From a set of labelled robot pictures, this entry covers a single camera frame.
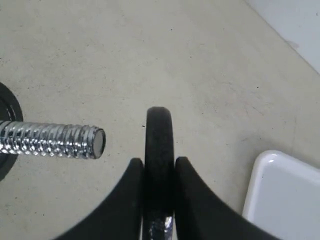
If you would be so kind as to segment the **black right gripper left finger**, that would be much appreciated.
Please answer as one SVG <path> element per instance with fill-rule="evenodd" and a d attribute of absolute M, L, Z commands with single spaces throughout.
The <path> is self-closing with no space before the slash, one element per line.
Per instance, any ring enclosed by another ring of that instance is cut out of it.
<path fill-rule="evenodd" d="M 123 176 L 85 219 L 57 237 L 58 240 L 138 240 L 143 205 L 144 165 L 130 160 Z"/>

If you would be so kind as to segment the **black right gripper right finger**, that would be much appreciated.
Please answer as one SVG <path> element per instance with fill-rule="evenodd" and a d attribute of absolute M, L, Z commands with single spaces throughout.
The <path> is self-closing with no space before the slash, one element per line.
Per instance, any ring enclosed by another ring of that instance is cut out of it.
<path fill-rule="evenodd" d="M 224 203 L 187 157 L 175 162 L 175 224 L 179 240 L 273 240 Z"/>

